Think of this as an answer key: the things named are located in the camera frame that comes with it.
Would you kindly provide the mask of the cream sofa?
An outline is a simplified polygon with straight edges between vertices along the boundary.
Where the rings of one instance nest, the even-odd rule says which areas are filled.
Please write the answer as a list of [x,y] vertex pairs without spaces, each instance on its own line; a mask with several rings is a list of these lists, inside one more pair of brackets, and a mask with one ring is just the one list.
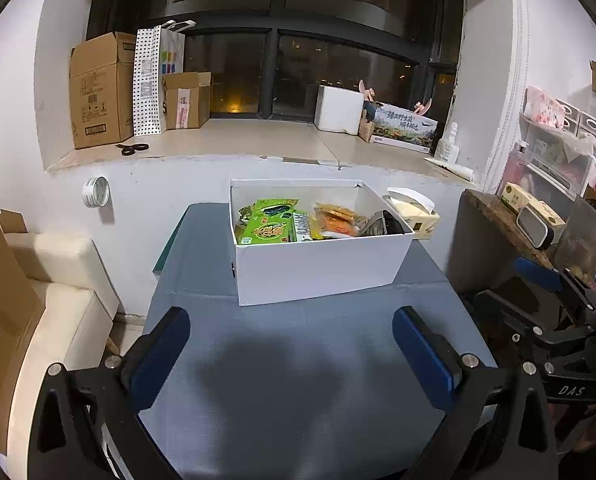
[[25,479],[33,414],[46,370],[55,362],[67,370],[100,365],[120,300],[89,238],[8,233],[5,239],[44,306],[21,365],[8,423],[7,473]]

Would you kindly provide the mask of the dotted white paper bag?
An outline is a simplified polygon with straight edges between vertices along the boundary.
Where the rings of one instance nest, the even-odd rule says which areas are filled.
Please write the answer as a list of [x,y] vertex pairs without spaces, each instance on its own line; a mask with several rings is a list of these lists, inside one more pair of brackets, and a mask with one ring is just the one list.
[[138,29],[132,76],[132,126],[135,136],[164,132],[165,75],[183,72],[185,35],[193,20],[169,20]]

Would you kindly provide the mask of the black silver snack bag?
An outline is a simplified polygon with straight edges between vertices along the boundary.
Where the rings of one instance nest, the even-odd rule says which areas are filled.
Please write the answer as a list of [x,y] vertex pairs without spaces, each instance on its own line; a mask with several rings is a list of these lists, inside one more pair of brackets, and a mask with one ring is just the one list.
[[360,228],[360,236],[383,236],[406,234],[404,223],[389,210],[376,212]]

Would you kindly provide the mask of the grey desk clock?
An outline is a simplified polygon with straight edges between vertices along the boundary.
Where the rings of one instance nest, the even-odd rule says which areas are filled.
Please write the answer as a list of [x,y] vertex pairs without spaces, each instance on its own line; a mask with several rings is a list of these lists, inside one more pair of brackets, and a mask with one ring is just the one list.
[[526,205],[519,210],[516,226],[535,249],[547,249],[554,241],[554,230],[530,205]]

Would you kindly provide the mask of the green white snack bag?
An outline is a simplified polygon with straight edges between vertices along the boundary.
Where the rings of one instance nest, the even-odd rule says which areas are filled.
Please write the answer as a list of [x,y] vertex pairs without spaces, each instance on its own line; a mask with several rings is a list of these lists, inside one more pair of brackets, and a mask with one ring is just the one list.
[[240,245],[268,245],[311,242],[309,224],[302,224],[303,217],[296,211],[285,211],[268,216],[259,211],[253,214],[240,234]]

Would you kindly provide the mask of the orange cake clear packet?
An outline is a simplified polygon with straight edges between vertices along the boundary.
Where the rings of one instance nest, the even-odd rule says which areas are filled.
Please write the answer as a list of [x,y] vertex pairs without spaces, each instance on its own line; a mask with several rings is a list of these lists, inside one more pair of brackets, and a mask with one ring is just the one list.
[[312,237],[324,238],[356,237],[365,226],[367,218],[352,209],[334,204],[316,203],[310,218]]

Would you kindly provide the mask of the tall cardboard box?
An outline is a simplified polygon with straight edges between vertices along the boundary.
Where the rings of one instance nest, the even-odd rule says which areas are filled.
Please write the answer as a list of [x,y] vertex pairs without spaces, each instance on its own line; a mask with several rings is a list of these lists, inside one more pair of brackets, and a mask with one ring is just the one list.
[[132,136],[136,37],[108,32],[72,50],[69,103],[74,147],[117,144]]

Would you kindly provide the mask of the white tape roll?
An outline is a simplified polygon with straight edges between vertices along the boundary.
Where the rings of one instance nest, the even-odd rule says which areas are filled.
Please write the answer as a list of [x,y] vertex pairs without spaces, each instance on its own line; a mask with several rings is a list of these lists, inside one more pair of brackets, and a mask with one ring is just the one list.
[[108,180],[103,176],[92,177],[82,186],[82,200],[85,207],[103,208],[110,197]]

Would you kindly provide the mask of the black scissors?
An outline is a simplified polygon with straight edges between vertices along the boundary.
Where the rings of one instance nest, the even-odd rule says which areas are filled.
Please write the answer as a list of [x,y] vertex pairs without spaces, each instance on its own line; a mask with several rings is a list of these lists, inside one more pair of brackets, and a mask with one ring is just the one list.
[[117,144],[117,148],[119,148],[123,157],[129,157],[136,153],[148,151],[149,145],[147,143]]

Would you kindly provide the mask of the green seaweed snack bag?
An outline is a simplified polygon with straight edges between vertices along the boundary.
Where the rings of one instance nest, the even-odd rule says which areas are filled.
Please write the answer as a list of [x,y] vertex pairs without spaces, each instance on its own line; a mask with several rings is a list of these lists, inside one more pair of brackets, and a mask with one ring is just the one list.
[[250,206],[240,208],[239,223],[242,226],[247,226],[252,218],[260,218],[261,220],[289,219],[297,203],[299,203],[299,200],[295,198],[263,198],[257,200]]

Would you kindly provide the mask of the white spray bottle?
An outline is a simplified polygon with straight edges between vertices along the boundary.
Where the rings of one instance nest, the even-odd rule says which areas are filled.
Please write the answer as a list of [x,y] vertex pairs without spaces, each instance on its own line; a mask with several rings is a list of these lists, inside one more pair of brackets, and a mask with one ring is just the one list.
[[458,125],[456,122],[451,122],[445,128],[437,147],[435,148],[435,159],[441,162],[448,162],[455,164],[459,154],[459,146],[456,144]]

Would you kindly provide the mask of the white storage box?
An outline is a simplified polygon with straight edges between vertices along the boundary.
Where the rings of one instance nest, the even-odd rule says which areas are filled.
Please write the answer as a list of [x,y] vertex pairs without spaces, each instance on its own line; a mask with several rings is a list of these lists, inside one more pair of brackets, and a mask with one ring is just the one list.
[[[309,224],[316,203],[352,209],[367,220],[389,210],[406,234],[313,238],[311,242],[240,245],[240,208],[263,198],[295,198],[294,211]],[[242,306],[277,304],[389,285],[409,251],[414,232],[391,205],[366,183],[352,180],[234,180],[229,189],[229,220],[235,244],[235,278]]]

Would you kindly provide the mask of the landscape printed long box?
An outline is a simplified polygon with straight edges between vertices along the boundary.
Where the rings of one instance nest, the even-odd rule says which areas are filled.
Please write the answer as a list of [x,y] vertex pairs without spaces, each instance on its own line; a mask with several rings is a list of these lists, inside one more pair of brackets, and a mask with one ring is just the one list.
[[429,154],[438,123],[424,115],[390,104],[376,107],[371,143]]

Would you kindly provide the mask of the blue grey table cloth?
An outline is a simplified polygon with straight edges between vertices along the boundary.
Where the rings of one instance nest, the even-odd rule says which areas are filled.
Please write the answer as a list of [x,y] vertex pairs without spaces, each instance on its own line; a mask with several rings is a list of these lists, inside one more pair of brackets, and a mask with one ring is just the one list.
[[388,286],[243,307],[224,204],[189,206],[146,324],[191,337],[141,419],[185,479],[377,479],[415,462],[442,419],[392,336],[411,306],[459,352],[493,356],[419,243]]

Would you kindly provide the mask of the small open cardboard box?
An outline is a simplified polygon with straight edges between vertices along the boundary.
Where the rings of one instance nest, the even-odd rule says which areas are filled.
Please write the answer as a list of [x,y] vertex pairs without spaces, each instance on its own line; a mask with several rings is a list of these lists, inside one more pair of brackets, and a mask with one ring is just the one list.
[[168,130],[198,129],[210,117],[212,74],[176,73],[163,77],[164,119]]

